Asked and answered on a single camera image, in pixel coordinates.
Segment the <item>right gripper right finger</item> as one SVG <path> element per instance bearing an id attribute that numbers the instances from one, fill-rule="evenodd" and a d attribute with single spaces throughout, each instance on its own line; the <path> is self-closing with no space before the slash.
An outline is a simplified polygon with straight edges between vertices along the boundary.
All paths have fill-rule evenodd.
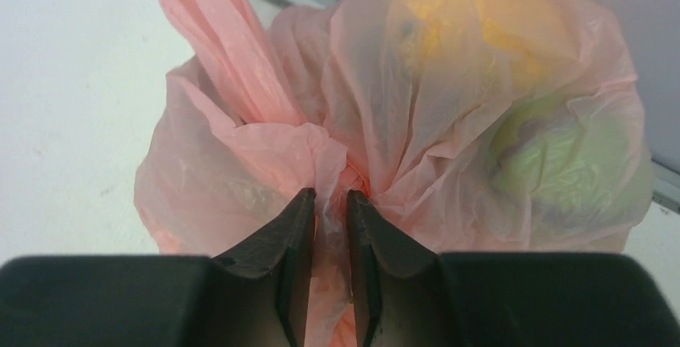
<path id="1" fill-rule="evenodd" d="M 435 253 L 360 191 L 347 235 L 361 346 L 676 346 L 650 274 L 608 253 Z"/>

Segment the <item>pink plastic bag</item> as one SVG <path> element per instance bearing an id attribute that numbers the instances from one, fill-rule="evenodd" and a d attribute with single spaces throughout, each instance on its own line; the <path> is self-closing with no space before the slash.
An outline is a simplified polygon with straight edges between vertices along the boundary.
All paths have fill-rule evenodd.
<path id="1" fill-rule="evenodd" d="M 364 192 L 435 252 L 620 252 L 637 221 L 567 232 L 489 184 L 502 119 L 545 97 L 617 106 L 644 139 L 637 75 L 616 18 L 563 0 L 578 56 L 540 93 L 477 74 L 416 79 L 391 41 L 391 0 L 291 6 L 264 28 L 248 0 L 160 0 L 194 55 L 166 75 L 166 107 L 135 180 L 140 219 L 166 253 L 215 256 L 316 191 L 308 346 L 354 346 L 344 211 Z"/>

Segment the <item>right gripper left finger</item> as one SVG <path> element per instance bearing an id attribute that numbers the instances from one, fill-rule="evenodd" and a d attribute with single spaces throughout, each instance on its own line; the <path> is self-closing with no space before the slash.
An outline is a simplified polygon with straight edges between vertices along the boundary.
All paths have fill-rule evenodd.
<path id="1" fill-rule="evenodd" d="M 314 199 L 215 257 L 26 256 L 1 269 L 4 346 L 301 346 Z"/>

